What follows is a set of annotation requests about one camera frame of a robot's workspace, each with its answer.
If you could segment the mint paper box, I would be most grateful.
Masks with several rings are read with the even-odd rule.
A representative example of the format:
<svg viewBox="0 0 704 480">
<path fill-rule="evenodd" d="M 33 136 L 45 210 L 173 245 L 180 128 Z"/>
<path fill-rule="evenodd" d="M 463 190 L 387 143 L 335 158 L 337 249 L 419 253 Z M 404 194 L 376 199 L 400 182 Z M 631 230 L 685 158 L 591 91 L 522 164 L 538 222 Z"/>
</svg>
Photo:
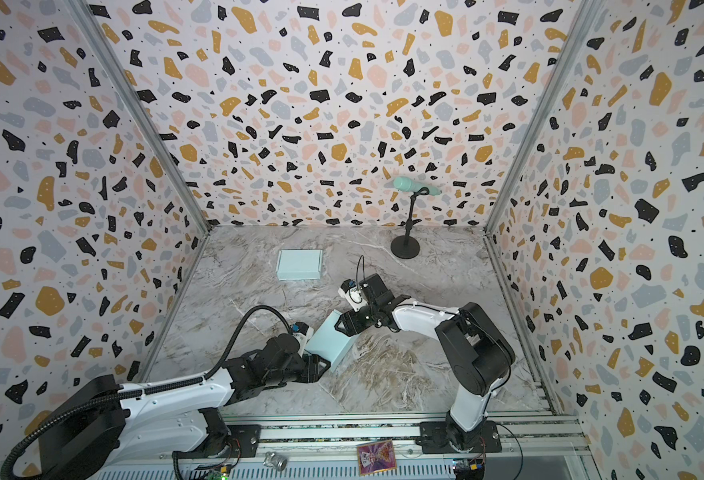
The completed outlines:
<svg viewBox="0 0 704 480">
<path fill-rule="evenodd" d="M 357 336 L 349 337 L 335 329 L 341 315 L 338 310 L 333 310 L 306 345 L 308 353 L 317 354 L 331 363 L 331 372 L 338 368 L 357 340 Z"/>
<path fill-rule="evenodd" d="M 319 280 L 322 276 L 322 265 L 322 250 L 281 250 L 278 254 L 276 276 L 280 281 Z"/>
</svg>

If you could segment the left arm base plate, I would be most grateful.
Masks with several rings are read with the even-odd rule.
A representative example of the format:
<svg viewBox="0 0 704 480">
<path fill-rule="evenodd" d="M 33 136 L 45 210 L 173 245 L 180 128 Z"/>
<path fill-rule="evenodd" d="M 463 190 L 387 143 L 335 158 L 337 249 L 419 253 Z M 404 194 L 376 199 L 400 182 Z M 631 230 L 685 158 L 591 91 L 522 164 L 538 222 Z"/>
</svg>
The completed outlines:
<svg viewBox="0 0 704 480">
<path fill-rule="evenodd" d="M 259 424 L 235 424 L 215 427 L 208 435 L 207 458 L 254 458 L 260 443 Z"/>
</svg>

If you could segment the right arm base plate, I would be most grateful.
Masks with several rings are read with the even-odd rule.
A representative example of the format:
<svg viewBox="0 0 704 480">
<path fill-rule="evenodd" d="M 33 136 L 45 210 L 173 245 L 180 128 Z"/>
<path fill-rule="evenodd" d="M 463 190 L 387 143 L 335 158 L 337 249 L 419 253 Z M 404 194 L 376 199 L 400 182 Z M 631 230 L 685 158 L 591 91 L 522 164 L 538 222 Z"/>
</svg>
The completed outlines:
<svg viewBox="0 0 704 480">
<path fill-rule="evenodd" d="M 422 422 L 415 443 L 425 454 L 500 453 L 502 444 L 498 425 L 492 420 L 482 421 L 466 432 L 452 419 Z"/>
</svg>

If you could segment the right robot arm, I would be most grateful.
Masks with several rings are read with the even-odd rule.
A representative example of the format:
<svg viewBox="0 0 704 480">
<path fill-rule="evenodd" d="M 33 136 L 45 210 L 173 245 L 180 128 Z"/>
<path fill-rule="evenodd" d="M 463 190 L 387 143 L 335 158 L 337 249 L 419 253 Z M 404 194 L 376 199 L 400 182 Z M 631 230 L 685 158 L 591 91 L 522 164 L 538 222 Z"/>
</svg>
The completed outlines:
<svg viewBox="0 0 704 480">
<path fill-rule="evenodd" d="M 439 307 L 408 295 L 396 296 L 378 274 L 360 281 L 345 280 L 339 294 L 351 309 L 341 315 L 335 329 L 348 337 L 376 327 L 438 341 L 459 382 L 449 422 L 462 433 L 480 427 L 493 392 L 512 373 L 516 354 L 479 304 Z"/>
</svg>

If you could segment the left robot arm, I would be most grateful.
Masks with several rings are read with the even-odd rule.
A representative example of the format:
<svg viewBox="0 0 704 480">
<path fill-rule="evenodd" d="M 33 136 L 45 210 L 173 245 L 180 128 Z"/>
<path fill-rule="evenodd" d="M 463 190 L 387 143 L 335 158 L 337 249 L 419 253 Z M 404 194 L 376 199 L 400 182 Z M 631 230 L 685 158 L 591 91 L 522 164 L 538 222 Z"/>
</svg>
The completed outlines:
<svg viewBox="0 0 704 480">
<path fill-rule="evenodd" d="M 121 385 L 102 376 L 15 445 L 0 476 L 16 478 L 16 463 L 33 444 L 39 446 L 42 479 L 88 479 L 106 466 L 153 455 L 169 455 L 177 478 L 182 459 L 254 458 L 260 426 L 230 426 L 222 407 L 291 382 L 315 383 L 330 367 L 295 335 L 282 333 L 239 357 L 224 352 L 200 374 Z"/>
</svg>

